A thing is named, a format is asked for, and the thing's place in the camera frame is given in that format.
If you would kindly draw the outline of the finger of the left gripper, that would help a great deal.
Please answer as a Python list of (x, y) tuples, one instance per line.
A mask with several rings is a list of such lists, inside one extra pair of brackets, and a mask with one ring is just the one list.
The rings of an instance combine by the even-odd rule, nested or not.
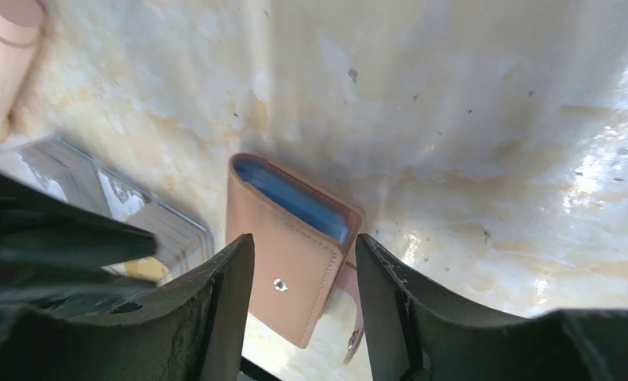
[(106, 271), (0, 272), (0, 306), (29, 305), (60, 316), (106, 313), (155, 289), (155, 281)]
[(0, 173), (0, 260), (99, 269), (156, 253), (143, 229), (66, 204)]

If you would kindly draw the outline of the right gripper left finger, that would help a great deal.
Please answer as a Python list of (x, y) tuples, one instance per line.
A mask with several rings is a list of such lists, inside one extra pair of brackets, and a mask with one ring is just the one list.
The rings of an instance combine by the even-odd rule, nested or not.
[(0, 307), (0, 380), (235, 380), (254, 265), (244, 234), (179, 278), (105, 314)]

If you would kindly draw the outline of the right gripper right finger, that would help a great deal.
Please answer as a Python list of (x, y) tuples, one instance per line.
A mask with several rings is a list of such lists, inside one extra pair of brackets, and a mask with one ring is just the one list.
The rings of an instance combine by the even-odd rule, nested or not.
[(415, 271), (356, 239), (375, 380), (628, 380), (628, 310), (557, 309), (525, 318)]

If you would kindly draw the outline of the clear plastic card box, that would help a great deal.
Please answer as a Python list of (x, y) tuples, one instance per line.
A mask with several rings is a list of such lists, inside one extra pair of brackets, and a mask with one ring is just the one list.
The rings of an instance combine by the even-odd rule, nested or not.
[(214, 254), (208, 227), (58, 136), (0, 146), (0, 171), (60, 201), (156, 236), (155, 253), (108, 265), (109, 272), (164, 284)]

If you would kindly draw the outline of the brown leather card holder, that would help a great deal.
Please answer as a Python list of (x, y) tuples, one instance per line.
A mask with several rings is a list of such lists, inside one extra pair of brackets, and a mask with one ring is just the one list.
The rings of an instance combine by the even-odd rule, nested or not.
[(263, 156), (229, 159), (225, 240), (252, 235), (250, 313), (306, 348), (329, 297), (341, 288), (356, 305), (344, 364), (365, 333), (357, 269), (348, 261), (363, 220), (357, 206)]

